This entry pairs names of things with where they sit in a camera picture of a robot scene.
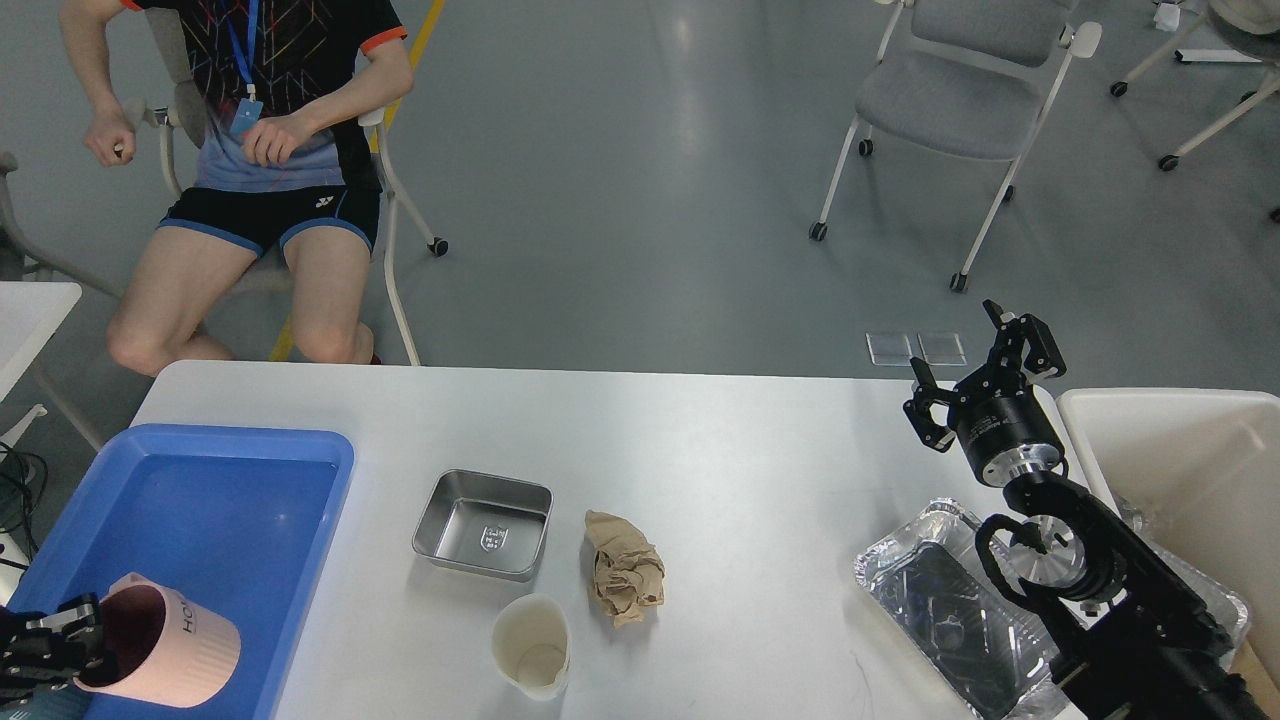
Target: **crumpled paper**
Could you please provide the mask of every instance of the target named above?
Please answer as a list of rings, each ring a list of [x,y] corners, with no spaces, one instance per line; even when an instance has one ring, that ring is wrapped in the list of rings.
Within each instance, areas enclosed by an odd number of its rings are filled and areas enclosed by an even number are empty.
[[[591,589],[613,626],[644,620],[644,609],[663,603],[667,569],[644,533],[608,512],[586,511],[586,538],[595,546]]]

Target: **hand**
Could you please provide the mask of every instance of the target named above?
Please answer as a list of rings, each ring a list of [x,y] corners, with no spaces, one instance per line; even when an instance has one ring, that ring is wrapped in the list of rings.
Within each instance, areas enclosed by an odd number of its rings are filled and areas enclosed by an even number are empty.
[[[104,168],[128,165],[136,149],[133,126],[119,109],[93,114],[93,122],[84,133],[84,147],[97,158]]]
[[[241,136],[244,158],[264,168],[271,164],[283,165],[315,132],[310,123],[296,113],[279,118],[262,118]]]

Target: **pink mug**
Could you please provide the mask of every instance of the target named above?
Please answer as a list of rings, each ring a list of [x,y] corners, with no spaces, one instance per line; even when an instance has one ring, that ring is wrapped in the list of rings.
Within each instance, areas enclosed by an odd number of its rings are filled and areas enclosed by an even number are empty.
[[[77,679],[82,691],[195,707],[218,694],[236,670],[236,625],[175,589],[129,573],[100,605],[106,647],[119,670],[108,682]]]

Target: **white cup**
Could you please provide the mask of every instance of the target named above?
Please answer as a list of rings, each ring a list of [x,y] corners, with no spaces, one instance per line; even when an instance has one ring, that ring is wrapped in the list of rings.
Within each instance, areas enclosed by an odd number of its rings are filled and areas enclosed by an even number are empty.
[[[490,646],[498,671],[534,700],[552,700],[568,683],[568,623],[545,594],[526,594],[498,614]]]

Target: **blue lanyard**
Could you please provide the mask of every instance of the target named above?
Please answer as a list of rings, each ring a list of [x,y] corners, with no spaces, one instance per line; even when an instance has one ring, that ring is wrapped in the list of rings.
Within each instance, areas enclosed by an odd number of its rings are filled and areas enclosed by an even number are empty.
[[[236,54],[236,65],[241,70],[241,77],[244,78],[244,85],[248,90],[248,99],[257,100],[257,88],[253,87],[253,76],[250,73],[250,68],[253,63],[253,46],[257,45],[257,3],[259,0],[248,0],[248,54],[241,47],[239,37],[236,36],[236,27],[232,26],[230,10],[227,8],[227,0],[221,0],[223,10],[227,13],[227,32],[232,36],[232,50]]]

